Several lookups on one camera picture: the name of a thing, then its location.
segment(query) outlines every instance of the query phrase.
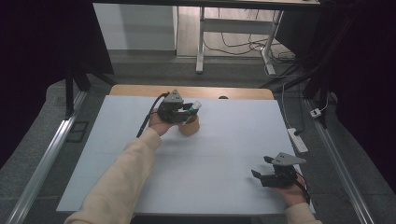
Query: beige sleeve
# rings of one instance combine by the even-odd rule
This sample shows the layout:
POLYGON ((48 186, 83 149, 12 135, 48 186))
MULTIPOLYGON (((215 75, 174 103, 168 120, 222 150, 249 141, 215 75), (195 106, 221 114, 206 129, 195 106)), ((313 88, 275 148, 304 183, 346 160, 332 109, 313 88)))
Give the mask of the beige sleeve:
POLYGON ((151 128, 131 141, 64 223, 130 223, 161 142, 151 128))
POLYGON ((321 221, 316 220, 308 203, 298 203, 286 209, 286 217, 288 224, 321 224, 321 221))

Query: gray carpet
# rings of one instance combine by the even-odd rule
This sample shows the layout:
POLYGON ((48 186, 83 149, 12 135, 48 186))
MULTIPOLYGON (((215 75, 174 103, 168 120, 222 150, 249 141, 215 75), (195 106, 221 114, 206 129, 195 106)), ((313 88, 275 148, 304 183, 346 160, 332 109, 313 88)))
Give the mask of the gray carpet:
MULTIPOLYGON (((204 73, 195 74, 194 59, 178 59, 172 55, 137 56, 112 54, 116 75, 112 77, 123 84, 176 85, 258 88, 269 81, 264 74, 263 62, 257 59, 236 60, 205 58, 204 73)), ((281 72, 285 64, 276 66, 281 72)), ((29 211, 25 223, 61 223, 67 214, 55 212, 57 203, 73 173, 78 157, 88 138, 104 97, 110 87, 102 80, 90 76, 92 89, 88 93, 77 122, 67 137, 49 175, 29 211)), ((301 137, 310 150, 304 156, 307 165, 301 168, 310 186, 316 217, 324 223, 360 223, 342 184, 334 171, 328 153, 321 142, 314 121, 296 86, 285 92, 286 116, 290 126, 303 128, 299 101, 303 105, 304 132, 301 137)), ((281 104, 281 94, 275 94, 281 104)), ((376 223, 396 223, 396 197, 376 170, 364 150, 337 121, 334 101, 328 106, 327 124, 333 140, 340 150, 350 173, 367 202, 376 223)), ((21 195, 24 186, 41 159, 50 139, 55 134, 64 115, 64 84, 52 85, 48 100, 28 134, 20 143, 7 165, 0 171, 0 223, 4 223, 21 195)), ((284 216, 255 217, 253 219, 204 219, 172 217, 138 217, 133 223, 286 223, 284 216)))

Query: white board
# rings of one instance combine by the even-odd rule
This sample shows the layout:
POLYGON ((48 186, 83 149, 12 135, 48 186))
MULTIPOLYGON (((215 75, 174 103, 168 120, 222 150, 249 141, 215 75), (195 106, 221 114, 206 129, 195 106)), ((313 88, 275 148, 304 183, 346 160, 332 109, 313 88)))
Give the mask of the white board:
MULTIPOLYGON (((57 211, 73 212, 133 139, 155 98, 107 96, 57 211)), ((156 151, 136 214, 250 216, 281 214, 286 205, 251 169, 273 173, 263 156, 294 155, 277 101, 198 100, 201 129, 171 128, 156 151)))

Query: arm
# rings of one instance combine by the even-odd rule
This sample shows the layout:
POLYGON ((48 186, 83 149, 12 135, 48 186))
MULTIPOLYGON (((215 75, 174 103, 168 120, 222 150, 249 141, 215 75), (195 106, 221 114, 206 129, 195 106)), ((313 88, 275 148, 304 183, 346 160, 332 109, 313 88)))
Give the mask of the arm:
POLYGON ((126 146, 93 186, 81 208, 64 223, 130 223, 153 167, 154 152, 162 142, 160 136, 172 125, 153 114, 150 128, 126 146))
MULTIPOLYGON (((305 186, 304 180, 299 175, 298 181, 305 186)), ((289 207, 285 211, 288 224, 321 224, 321 221, 315 219, 308 203, 306 203, 303 191, 297 185, 273 188, 273 190, 283 197, 289 207)))

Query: white wall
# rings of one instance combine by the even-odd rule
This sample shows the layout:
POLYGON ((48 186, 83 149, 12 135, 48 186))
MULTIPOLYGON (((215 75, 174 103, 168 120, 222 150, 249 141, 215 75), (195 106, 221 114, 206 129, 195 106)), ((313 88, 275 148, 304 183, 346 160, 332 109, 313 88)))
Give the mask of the white wall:
POLYGON ((176 48, 175 7, 93 4, 107 49, 176 48))

